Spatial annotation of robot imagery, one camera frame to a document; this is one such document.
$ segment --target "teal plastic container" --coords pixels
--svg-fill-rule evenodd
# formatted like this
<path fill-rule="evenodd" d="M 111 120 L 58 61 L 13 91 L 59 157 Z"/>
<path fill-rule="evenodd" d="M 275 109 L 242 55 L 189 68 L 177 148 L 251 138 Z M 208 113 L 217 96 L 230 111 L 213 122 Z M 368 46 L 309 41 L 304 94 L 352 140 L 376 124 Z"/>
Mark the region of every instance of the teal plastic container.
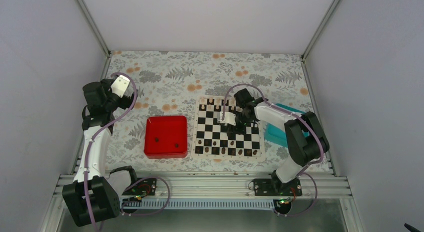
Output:
<path fill-rule="evenodd" d="M 305 113 L 301 110 L 283 105 L 281 103 L 277 103 L 276 105 L 279 106 L 279 107 L 285 108 L 289 111 L 292 111 L 292 112 Z M 268 124 L 268 126 L 266 127 L 264 139 L 268 140 L 269 142 L 276 143 L 278 145 L 284 146 L 286 148 L 288 147 L 287 146 L 286 133 L 284 133 L 284 131 L 275 127 L 272 124 Z"/>

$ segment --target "red plastic container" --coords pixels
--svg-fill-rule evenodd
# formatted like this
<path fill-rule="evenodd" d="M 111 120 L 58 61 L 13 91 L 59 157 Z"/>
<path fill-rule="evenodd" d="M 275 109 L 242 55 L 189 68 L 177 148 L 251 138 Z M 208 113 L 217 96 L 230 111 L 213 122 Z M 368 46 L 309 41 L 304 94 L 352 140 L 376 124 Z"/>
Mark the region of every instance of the red plastic container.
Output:
<path fill-rule="evenodd" d="M 146 122 L 144 153 L 147 158 L 187 156 L 187 118 L 182 115 L 154 116 Z"/>

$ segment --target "black and white checkered board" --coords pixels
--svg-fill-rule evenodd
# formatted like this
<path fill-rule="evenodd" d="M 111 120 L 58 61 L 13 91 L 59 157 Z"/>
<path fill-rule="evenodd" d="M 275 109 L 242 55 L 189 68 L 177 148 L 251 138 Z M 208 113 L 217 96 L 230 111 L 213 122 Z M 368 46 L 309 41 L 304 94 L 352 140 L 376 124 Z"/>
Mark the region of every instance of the black and white checkered board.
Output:
<path fill-rule="evenodd" d="M 200 96 L 196 101 L 191 154 L 194 158 L 264 161 L 264 131 L 261 122 L 246 127 L 246 134 L 227 136 L 218 123 L 224 97 Z M 225 110 L 241 111 L 234 98 L 227 99 Z"/>

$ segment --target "tabletop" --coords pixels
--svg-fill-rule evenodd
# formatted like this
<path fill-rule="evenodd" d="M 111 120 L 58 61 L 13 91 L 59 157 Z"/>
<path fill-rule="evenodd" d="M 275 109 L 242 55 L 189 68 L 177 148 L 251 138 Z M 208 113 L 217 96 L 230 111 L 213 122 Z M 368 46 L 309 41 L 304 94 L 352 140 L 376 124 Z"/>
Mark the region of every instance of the tabletop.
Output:
<path fill-rule="evenodd" d="M 273 103 L 313 110 L 299 55 L 114 51 L 107 76 L 114 72 L 127 73 L 134 79 L 138 98 L 133 110 L 114 125 L 106 169 L 132 165 L 148 171 L 271 172 L 289 153 L 287 148 L 266 140 L 263 162 L 197 159 L 190 151 L 185 158 L 148 159 L 144 154 L 147 118 L 185 115 L 191 148 L 199 95 L 224 96 L 230 86 L 249 83 L 258 86 Z M 230 95 L 242 88 L 235 88 Z M 257 91 L 248 90 L 253 97 L 259 96 Z M 122 113 L 118 109 L 114 114 L 117 117 Z M 308 171 L 329 171 L 327 160 Z"/>

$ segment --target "floral pattern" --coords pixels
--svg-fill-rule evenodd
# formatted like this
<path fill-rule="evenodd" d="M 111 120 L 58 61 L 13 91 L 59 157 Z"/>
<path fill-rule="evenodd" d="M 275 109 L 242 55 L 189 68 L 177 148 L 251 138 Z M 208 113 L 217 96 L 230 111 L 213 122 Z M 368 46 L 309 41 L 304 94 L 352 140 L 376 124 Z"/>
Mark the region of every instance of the floral pattern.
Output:
<path fill-rule="evenodd" d="M 185 158 L 148 159 L 144 150 L 146 121 L 150 116 L 181 114 L 187 117 L 188 148 L 192 147 L 196 99 L 199 95 L 224 96 L 230 86 L 258 86 L 274 103 L 311 111 L 299 55 L 199 52 L 114 51 L 108 74 L 125 72 L 136 82 L 137 102 L 116 123 L 106 168 L 132 165 L 151 171 L 270 172 L 289 157 L 287 148 L 265 140 L 265 161 Z M 244 87 L 234 88 L 233 95 Z M 248 88 L 252 96 L 259 93 Z M 123 110 L 115 111 L 115 117 Z M 327 160 L 309 171 L 329 171 Z"/>

